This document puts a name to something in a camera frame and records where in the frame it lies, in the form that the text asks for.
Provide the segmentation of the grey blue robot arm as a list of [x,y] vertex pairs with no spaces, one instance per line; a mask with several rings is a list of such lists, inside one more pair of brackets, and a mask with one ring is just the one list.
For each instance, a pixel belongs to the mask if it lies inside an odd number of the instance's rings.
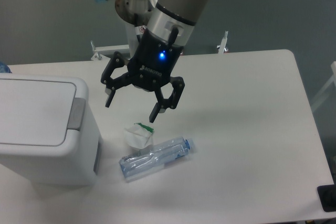
[[171,73],[207,1],[157,0],[146,9],[149,20],[133,56],[127,60],[122,53],[115,52],[101,75],[108,94],[106,106],[118,89],[133,85],[155,93],[157,102],[150,122],[166,109],[177,107],[185,83],[182,77],[173,77]]

